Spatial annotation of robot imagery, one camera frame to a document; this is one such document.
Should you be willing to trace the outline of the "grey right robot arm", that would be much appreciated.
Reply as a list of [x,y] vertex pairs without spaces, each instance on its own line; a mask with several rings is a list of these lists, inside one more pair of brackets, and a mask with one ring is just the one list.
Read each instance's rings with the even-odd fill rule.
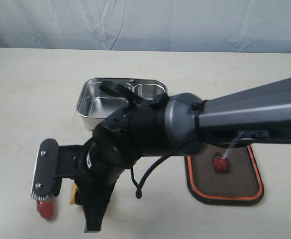
[[205,145],[226,149],[252,143],[291,144],[291,77],[212,100],[191,93],[166,93],[147,100],[125,86],[104,80],[106,94],[126,103],[102,120],[83,145],[65,146],[61,162],[79,190],[85,232],[101,230],[117,179],[142,157],[155,161],[135,182],[137,198],[149,175],[171,156],[191,156]]

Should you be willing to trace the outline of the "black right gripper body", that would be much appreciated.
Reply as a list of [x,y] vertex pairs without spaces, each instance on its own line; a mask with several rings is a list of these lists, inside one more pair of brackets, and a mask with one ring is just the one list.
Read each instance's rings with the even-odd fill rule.
[[120,107],[93,130],[84,145],[58,147],[56,178],[73,179],[79,189],[85,232],[101,231],[117,179],[146,156],[172,150],[165,126],[167,104],[143,102]]

